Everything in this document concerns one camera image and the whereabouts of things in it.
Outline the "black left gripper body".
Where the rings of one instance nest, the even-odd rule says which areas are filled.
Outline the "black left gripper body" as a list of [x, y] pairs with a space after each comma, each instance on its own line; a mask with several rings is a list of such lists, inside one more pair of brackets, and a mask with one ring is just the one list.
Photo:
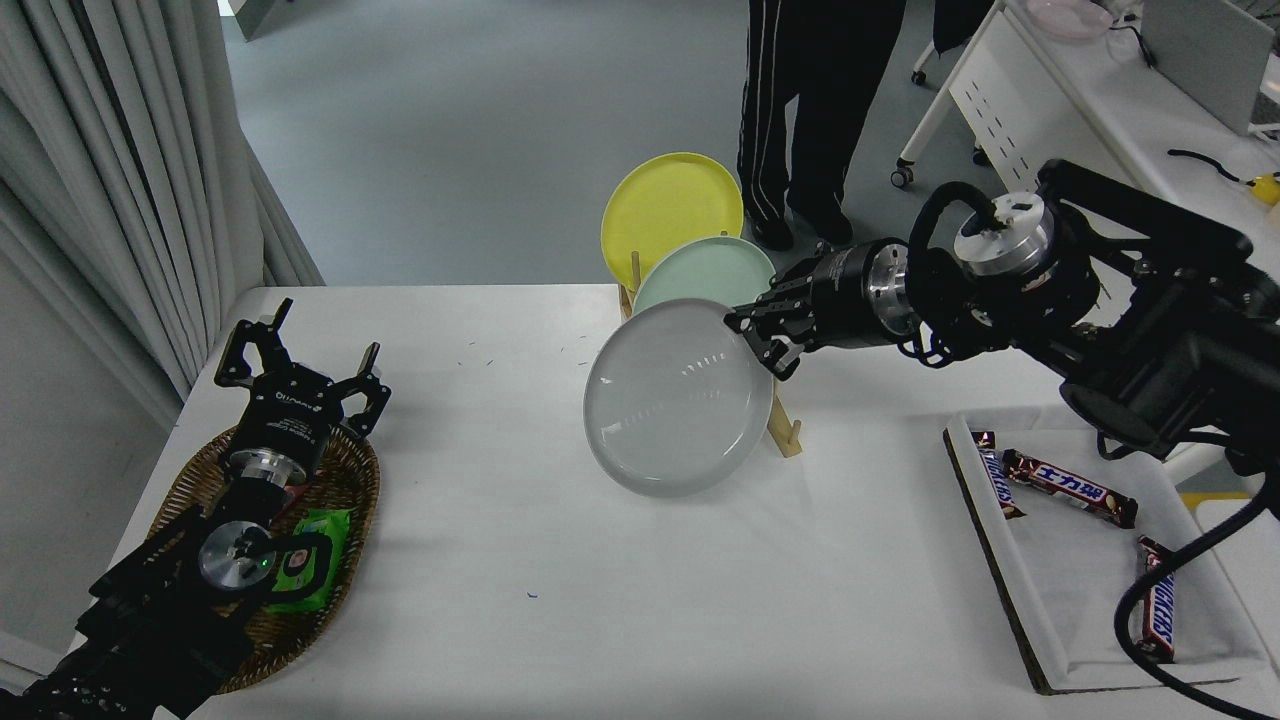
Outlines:
[[333, 380], [293, 364], [265, 372], [250, 388], [250, 404], [232, 436], [232, 452], [268, 451], [316, 470], [333, 429], [343, 418], [330, 396]]

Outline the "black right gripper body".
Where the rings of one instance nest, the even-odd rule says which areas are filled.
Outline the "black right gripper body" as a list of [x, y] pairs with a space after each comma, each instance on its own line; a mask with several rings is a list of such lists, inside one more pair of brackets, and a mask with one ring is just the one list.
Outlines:
[[819, 243], [805, 273], [812, 278], [806, 305], [812, 328], [805, 348], [872, 348], [883, 343], [883, 324], [873, 309], [870, 266], [879, 241], [836, 249]]

